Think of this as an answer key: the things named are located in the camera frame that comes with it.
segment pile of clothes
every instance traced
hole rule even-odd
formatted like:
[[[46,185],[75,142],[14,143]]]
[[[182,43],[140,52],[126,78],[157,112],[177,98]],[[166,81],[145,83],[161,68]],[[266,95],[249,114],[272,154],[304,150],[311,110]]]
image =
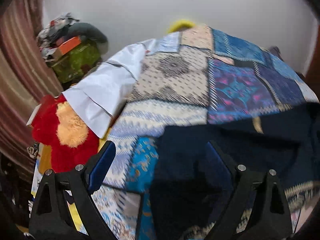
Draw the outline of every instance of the pile of clothes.
[[[90,39],[98,43],[107,42],[107,37],[89,23],[82,23],[71,13],[52,20],[37,36],[37,43],[46,62],[54,61],[52,54],[65,41],[79,36],[81,42]]]

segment light blue fabric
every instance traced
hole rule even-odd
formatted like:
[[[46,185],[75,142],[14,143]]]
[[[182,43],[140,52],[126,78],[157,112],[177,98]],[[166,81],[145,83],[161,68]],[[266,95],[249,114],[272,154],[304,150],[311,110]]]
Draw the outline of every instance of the light blue fabric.
[[[242,61],[254,61],[265,65],[262,50],[255,44],[212,29],[214,53]]]
[[[140,240],[156,239],[148,190],[153,180],[158,158],[154,139],[139,137],[133,151],[132,164],[127,174],[125,190],[145,193],[140,223]]]
[[[148,190],[158,158],[154,140],[148,137],[139,137],[133,152],[125,189],[137,192]]]
[[[271,57],[271,60],[272,60],[272,63],[273,63],[273,67],[281,75],[283,75],[286,78],[290,78],[292,80],[296,80],[298,82],[302,82],[303,83],[303,80],[301,78],[299,78],[297,73],[295,73],[295,71],[292,68],[290,68],[286,63],[284,63],[281,59],[279,59],[278,57],[272,55],[271,53],[270,53],[270,57]]]

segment curtain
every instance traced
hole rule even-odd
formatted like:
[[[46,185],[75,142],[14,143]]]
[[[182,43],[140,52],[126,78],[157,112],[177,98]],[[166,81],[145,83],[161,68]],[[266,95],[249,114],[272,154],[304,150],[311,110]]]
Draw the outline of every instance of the curtain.
[[[44,95],[62,91],[36,44],[41,22],[42,0],[13,0],[0,18],[0,152],[27,181],[34,160],[26,151],[33,144],[26,122]]]

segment red plush toy with orange spots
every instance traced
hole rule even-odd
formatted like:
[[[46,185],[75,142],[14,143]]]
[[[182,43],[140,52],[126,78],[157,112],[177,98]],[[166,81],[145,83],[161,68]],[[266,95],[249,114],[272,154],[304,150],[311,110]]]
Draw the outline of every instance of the red plush toy with orange spots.
[[[37,114],[32,125],[33,138],[51,146],[51,166],[56,173],[70,171],[77,164],[86,164],[98,152],[98,136],[62,94]]]

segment bolt head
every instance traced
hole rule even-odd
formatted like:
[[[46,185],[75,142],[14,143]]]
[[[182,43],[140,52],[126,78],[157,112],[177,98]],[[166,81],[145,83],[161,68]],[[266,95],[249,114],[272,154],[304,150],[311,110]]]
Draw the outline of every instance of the bolt head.
[[[277,172],[273,169],[269,170],[269,173],[272,175],[272,176],[275,176],[277,174]]]
[[[47,169],[47,170],[44,172],[44,174],[47,175],[47,176],[49,176],[51,173],[52,173],[52,170],[51,170],[51,169]]]
[[[81,171],[84,168],[84,166],[82,164],[78,164],[75,169],[76,171]]]
[[[242,164],[239,164],[237,168],[239,171],[245,171],[247,169],[246,166],[244,166]]]

